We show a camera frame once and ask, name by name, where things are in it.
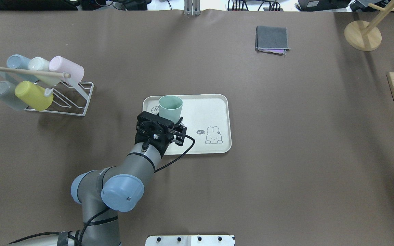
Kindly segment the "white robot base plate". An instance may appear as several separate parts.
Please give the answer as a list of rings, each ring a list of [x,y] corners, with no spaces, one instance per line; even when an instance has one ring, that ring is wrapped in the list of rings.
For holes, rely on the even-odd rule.
[[[146,246],[235,246],[234,235],[152,235]]]

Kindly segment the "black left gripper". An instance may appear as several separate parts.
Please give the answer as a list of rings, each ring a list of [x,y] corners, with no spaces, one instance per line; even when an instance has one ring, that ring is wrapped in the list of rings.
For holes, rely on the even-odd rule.
[[[137,116],[134,143],[143,143],[144,146],[152,145],[163,157],[170,143],[175,142],[178,146],[183,146],[187,128],[182,120],[183,117],[180,117],[178,123],[174,123],[158,114],[143,111]]]

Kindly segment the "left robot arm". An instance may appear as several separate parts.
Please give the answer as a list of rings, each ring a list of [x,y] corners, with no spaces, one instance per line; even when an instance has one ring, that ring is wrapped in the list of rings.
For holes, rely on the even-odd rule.
[[[120,246],[118,212],[129,212],[142,198],[171,143],[183,146],[187,128],[183,117],[171,121],[147,111],[137,117],[135,145],[122,164],[79,175],[71,195],[82,205],[83,228],[43,232],[9,243],[10,246]]]

